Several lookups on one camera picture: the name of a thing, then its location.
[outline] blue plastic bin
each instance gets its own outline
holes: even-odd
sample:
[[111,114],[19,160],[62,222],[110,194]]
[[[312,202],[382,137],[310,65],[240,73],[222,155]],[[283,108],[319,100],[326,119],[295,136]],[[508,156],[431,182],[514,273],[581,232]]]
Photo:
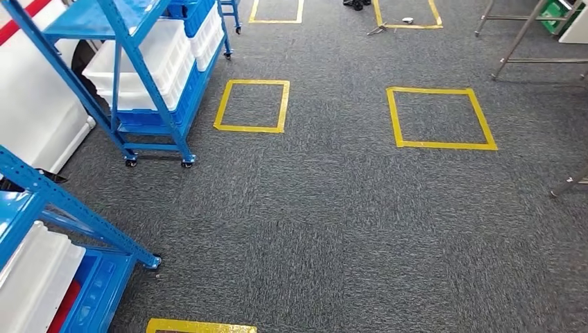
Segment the blue plastic bin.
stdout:
[[215,0],[175,0],[167,7],[167,17],[184,20],[186,36],[192,38],[204,22]]

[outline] gray carpet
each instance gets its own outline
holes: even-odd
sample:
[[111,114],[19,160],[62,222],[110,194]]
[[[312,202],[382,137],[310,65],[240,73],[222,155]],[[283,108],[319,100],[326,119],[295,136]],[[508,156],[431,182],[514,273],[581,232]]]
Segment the gray carpet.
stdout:
[[[425,1],[381,2],[385,21],[432,23]],[[260,3],[259,19],[295,16]],[[489,22],[476,39],[484,0],[436,3],[443,29],[368,37],[372,7],[306,1],[302,24],[247,24],[243,0],[233,60],[218,61],[188,138],[194,168],[147,153],[127,169],[91,133],[66,188],[164,259],[159,277],[137,268],[112,332],[144,332],[152,317],[288,333],[588,332],[588,191],[547,196],[588,162],[586,67],[508,65],[492,82],[521,24]],[[535,24],[519,54],[587,51]],[[212,127],[231,78],[291,82],[284,134]],[[473,88],[499,151],[397,148],[390,86]],[[279,90],[234,93],[227,123],[276,121]],[[466,100],[422,98],[399,97],[406,139],[483,138]]]

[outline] yellow tape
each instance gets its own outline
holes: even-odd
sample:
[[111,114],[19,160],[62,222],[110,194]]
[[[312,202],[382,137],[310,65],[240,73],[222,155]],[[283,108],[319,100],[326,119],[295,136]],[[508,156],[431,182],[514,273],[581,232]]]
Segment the yellow tape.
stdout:
[[[276,127],[223,125],[223,117],[225,115],[225,110],[227,109],[227,103],[229,101],[233,85],[282,85],[282,100],[279,105]],[[283,133],[284,125],[286,123],[286,111],[288,109],[289,97],[290,81],[287,80],[229,80],[225,86],[223,97],[220,99],[218,112],[216,113],[216,118],[214,119],[214,127],[218,130],[229,130],[233,132]]]
[[249,23],[302,23],[302,9],[304,8],[304,0],[298,0],[298,9],[296,12],[296,19],[294,20],[279,20],[279,19],[255,19],[257,15],[257,6],[259,0],[253,0],[253,8],[249,16]]
[[474,112],[476,113],[476,116],[478,117],[478,121],[480,122],[480,127],[482,128],[482,133],[484,133],[484,138],[486,138],[486,144],[490,147],[491,151],[497,151],[498,150],[498,146],[496,145],[496,142],[494,141],[494,137],[492,136],[492,132],[490,132],[490,127],[488,126],[488,123],[486,122],[486,117],[484,117],[484,114],[482,113],[482,107],[480,106],[480,103],[478,103],[478,99],[476,98],[476,95],[474,93],[474,90],[471,88],[467,88],[467,95],[469,96],[469,101],[472,102],[472,106],[474,107]]
[[400,131],[400,119],[398,118],[398,109],[396,108],[396,101],[394,100],[394,90],[388,88],[386,90],[388,95],[388,104],[390,105],[390,116],[392,117],[392,129],[394,130],[394,140],[396,140],[396,146],[404,146],[404,140],[402,139],[402,132]]
[[468,95],[466,89],[426,89],[426,88],[407,88],[407,87],[389,87],[386,90],[393,92],[414,92],[418,94],[450,94],[450,95]]
[[435,18],[436,24],[430,24],[430,25],[384,24],[384,21],[382,20],[382,12],[380,9],[380,1],[373,0],[372,5],[374,6],[374,12],[376,14],[376,23],[378,24],[378,26],[385,26],[386,28],[392,28],[392,29],[441,29],[441,28],[443,28],[441,17],[439,16],[439,11],[437,10],[437,6],[435,5],[434,0],[429,0],[429,7],[431,8],[431,12],[433,13],[433,17]]
[[[398,117],[398,109],[396,106],[396,100],[394,99],[394,92],[411,92],[418,94],[459,94],[467,95],[469,101],[472,103],[474,113],[482,133],[486,140],[485,144],[468,144],[461,142],[427,142],[427,141],[405,141],[402,139],[402,132],[400,130],[400,118]],[[497,151],[498,146],[494,142],[490,127],[486,122],[486,118],[482,113],[482,108],[474,91],[471,88],[467,89],[424,89],[424,88],[408,88],[408,87],[389,87],[386,89],[386,95],[388,96],[388,104],[390,105],[390,118],[392,119],[392,129],[394,131],[394,140],[396,146],[401,147],[416,147],[416,148],[447,148],[447,149],[474,149],[481,151]]]
[[152,318],[147,324],[146,333],[156,333],[157,331],[176,331],[178,333],[257,333],[257,327]]

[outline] stacked crates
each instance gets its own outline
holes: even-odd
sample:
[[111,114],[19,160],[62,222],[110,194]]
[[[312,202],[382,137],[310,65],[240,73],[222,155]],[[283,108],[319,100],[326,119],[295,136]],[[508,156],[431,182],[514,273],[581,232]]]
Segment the stacked crates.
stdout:
[[[139,50],[170,115],[177,125],[185,110],[178,107],[187,87],[210,65],[224,37],[216,0],[173,3],[145,37]],[[112,109],[115,41],[98,50],[83,74]],[[120,61],[118,107],[122,126],[160,126],[163,120],[124,50]]]

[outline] white cabinet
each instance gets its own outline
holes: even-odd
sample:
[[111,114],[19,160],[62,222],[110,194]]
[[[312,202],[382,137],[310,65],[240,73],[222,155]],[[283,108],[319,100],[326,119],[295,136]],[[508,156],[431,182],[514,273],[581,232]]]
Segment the white cabinet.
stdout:
[[[23,0],[26,7],[31,0]],[[65,6],[51,0],[33,21],[47,27]],[[0,24],[10,15],[0,6]],[[56,43],[71,65],[77,40]],[[76,95],[21,31],[0,46],[0,144],[23,161],[59,171],[94,127]]]

